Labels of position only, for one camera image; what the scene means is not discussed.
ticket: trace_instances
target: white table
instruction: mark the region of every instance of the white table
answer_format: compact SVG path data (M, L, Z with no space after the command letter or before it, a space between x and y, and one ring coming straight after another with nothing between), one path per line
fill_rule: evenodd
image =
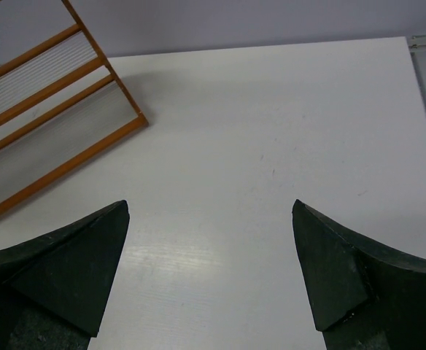
M90 349L323 350L296 198L426 258L426 117L404 38L112 63L152 125L0 221L4 248L128 201Z

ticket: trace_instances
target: white tabletop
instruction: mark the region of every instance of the white tabletop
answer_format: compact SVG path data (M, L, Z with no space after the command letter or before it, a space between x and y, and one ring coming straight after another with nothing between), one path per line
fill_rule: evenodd
M426 258L426 116L404 38L112 63L151 126L0 221L4 248L128 201L90 349L323 350L297 198Z

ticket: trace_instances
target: orange wooden frame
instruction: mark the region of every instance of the orange wooden frame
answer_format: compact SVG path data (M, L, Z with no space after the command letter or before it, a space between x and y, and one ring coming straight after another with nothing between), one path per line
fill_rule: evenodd
M148 125L147 119L145 118L143 112L141 111L137 103L134 101L131 94L128 92L127 87L119 78L116 71L112 68L111 63L108 61L101 48L98 46L95 39L92 37L88 29L86 28L85 24L80 19L77 12L70 4L69 0L62 0L62 2L69 11L70 15L74 18L76 24L67 28L65 31L62 31L59 34L53 36L52 38L41 43L40 45L34 47L28 52L25 52L19 57L16 57L10 62L5 63L3 66L0 67L0 78L79 32L82 32L85 35L91 47L97 54L97 58L94 58L93 60L85 63L83 66L73 70L72 72L68 73L66 76L60 78L56 82L41 89L32 96L29 96L28 98L22 100L20 103L12 106L5 112L2 112L0 114L0 126L17 117L18 115L30 109L31 107L36 106L38 103L42 102L43 100L52 96L58 91L66 88L70 84L83 78L85 75L91 73L92 71L95 71L101 66L105 66L107 68L107 70L109 71L109 75L0 140L0 150L17 141L21 137L25 136L27 133L30 133L31 131L35 130L40 125L43 125L47 121L58 116L60 113L67 110L69 107L80 102L92 93L95 93L102 87L108 85L110 82L117 83L117 85L127 98L128 102L132 106L133 110L135 111L136 118L131 122L125 124L123 127L117 129L115 132L111 133L104 139L96 142L93 146L82 151L64 164L61 164L59 167L55 168L50 173L44 175L42 178L36 180L34 183L30 184L23 190L15 193L12 197L1 202L0 216L6 211L10 210L13 206L16 206L19 203L23 202L25 199L39 192L44 187L53 183L54 181L61 178L68 172L74 170L78 166L82 165L85 161L104 151L117 141L121 140L124 136L127 136L135 130Z

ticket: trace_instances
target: white surface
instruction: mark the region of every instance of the white surface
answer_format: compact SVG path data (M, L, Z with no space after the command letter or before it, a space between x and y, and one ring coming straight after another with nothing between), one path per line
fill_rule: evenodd
M426 257L426 116L405 39L112 60L152 126L0 221L0 248L125 198L90 349L323 350L296 198Z
M0 114L96 58L81 32L0 78Z

